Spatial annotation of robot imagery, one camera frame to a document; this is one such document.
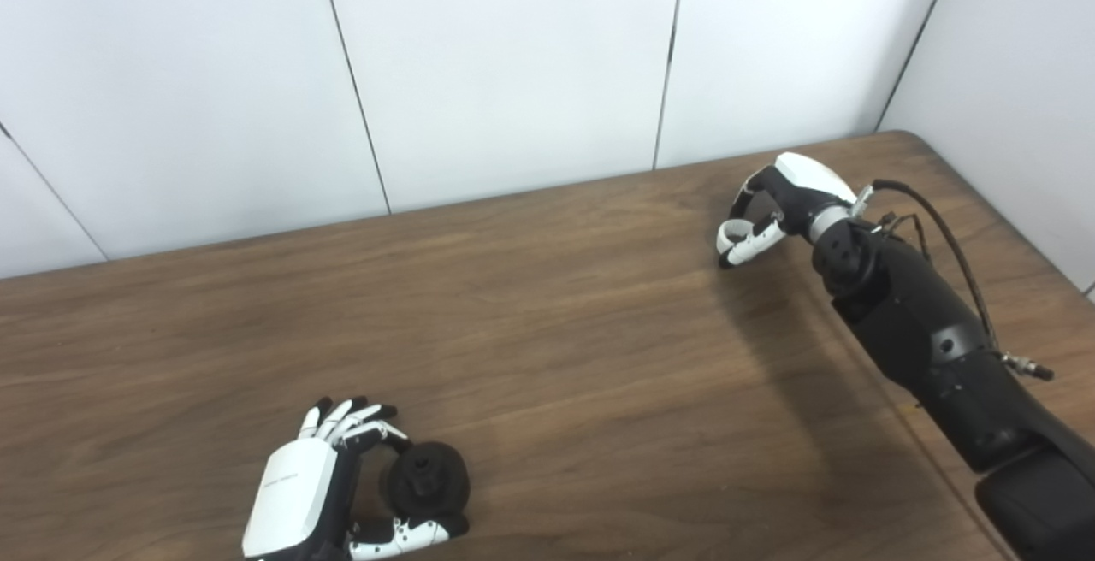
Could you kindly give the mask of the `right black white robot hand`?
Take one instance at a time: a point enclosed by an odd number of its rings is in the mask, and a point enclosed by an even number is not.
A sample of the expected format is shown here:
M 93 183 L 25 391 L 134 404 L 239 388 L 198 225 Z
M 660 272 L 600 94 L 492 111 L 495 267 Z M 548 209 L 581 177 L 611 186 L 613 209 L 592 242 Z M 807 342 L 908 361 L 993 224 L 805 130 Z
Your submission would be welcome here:
M 754 196 L 766 194 L 774 210 L 759 221 L 746 218 Z M 779 153 L 770 167 L 744 181 L 726 221 L 716 233 L 717 263 L 734 270 L 754 260 L 787 236 L 814 243 L 832 225 L 848 221 L 857 196 L 840 175 L 808 156 Z

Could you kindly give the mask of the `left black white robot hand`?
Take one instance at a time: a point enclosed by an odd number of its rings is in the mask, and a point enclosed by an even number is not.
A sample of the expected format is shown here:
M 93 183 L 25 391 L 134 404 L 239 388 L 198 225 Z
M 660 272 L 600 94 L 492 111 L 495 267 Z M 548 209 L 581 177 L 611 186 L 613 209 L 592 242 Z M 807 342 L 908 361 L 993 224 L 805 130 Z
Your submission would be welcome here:
M 393 405 L 323 397 L 292 440 L 270 453 L 242 536 L 246 560 L 382 560 L 469 533 L 471 479 L 453 446 L 415 443 L 392 421 Z M 353 507 L 364 456 L 387 446 L 383 520 L 357 520 Z

